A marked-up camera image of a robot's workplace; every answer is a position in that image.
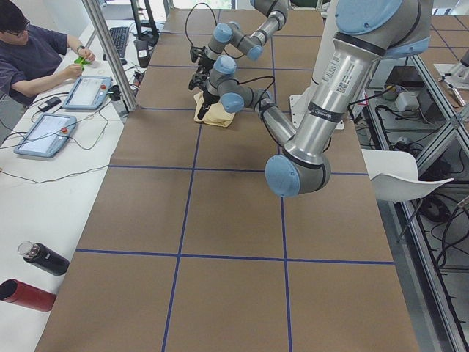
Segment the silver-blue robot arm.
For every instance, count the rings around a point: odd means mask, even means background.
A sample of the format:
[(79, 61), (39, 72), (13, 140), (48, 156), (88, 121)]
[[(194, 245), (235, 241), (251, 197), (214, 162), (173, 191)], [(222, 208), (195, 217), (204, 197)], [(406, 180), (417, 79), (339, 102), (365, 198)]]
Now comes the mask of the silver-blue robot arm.
[(197, 64), (189, 88), (203, 92), (197, 117), (202, 119), (213, 104), (229, 113), (253, 109), (281, 147), (265, 166), (270, 189), (280, 197), (294, 197), (320, 190), (330, 179), (324, 152), (372, 63), (412, 56), (429, 45), (431, 1), (339, 1), (329, 15), (337, 30), (329, 37), (334, 50), (299, 126), (294, 126), (263, 89), (242, 86), (235, 79), (236, 61), (224, 53), (234, 46), (249, 59), (258, 59), (265, 43), (288, 19), (286, 1), (255, 1), (265, 22), (250, 35), (237, 23), (218, 24), (209, 43), (191, 49)]
[(202, 47), (191, 46), (191, 61), (197, 64), (193, 74), (194, 81), (205, 81), (216, 59), (222, 55), (234, 60), (244, 57), (251, 61), (258, 60), (268, 40), (287, 23), (287, 1), (252, 1), (251, 6), (265, 17), (252, 32), (244, 31), (237, 21), (218, 23), (208, 44)]

